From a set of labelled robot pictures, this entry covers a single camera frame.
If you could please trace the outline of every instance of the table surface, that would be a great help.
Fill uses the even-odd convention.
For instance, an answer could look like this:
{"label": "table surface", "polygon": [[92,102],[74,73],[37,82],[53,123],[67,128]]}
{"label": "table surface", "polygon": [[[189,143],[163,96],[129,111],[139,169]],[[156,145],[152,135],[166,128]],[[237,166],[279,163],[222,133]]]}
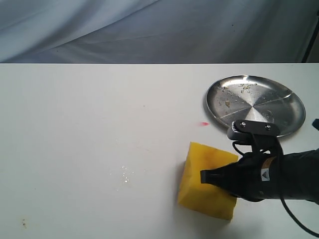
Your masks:
{"label": "table surface", "polygon": [[[218,79],[266,77],[307,116],[285,153],[318,148],[319,64],[0,65],[0,238],[312,238],[278,200],[239,199],[234,219],[176,204],[190,141],[235,152],[203,109]],[[201,122],[210,122],[200,126]],[[316,204],[288,201],[319,231]]]}

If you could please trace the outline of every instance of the sticker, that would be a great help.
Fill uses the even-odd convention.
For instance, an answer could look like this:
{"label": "sticker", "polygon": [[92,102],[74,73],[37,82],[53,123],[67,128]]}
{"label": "sticker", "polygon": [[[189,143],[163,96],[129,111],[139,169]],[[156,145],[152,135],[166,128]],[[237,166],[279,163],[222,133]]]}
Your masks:
{"label": "sticker", "polygon": [[263,163],[263,166],[261,167],[260,171],[260,176],[261,176],[261,181],[270,181],[269,177],[269,167],[271,162],[275,159],[275,157],[267,158],[265,162]]}

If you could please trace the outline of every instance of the sponge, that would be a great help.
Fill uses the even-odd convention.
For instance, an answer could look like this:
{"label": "sponge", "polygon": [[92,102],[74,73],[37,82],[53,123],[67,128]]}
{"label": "sponge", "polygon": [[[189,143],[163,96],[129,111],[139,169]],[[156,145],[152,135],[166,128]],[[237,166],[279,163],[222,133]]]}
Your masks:
{"label": "sponge", "polygon": [[238,156],[213,147],[191,142],[179,186],[178,203],[209,216],[231,220],[237,199],[224,190],[201,184],[200,171],[236,162]]}

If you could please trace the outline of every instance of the white cloth backdrop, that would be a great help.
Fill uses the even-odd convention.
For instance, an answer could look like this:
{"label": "white cloth backdrop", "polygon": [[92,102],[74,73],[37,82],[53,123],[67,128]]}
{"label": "white cloth backdrop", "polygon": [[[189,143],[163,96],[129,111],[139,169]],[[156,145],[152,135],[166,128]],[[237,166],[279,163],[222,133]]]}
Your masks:
{"label": "white cloth backdrop", "polygon": [[0,0],[0,61],[300,62],[318,0]]}

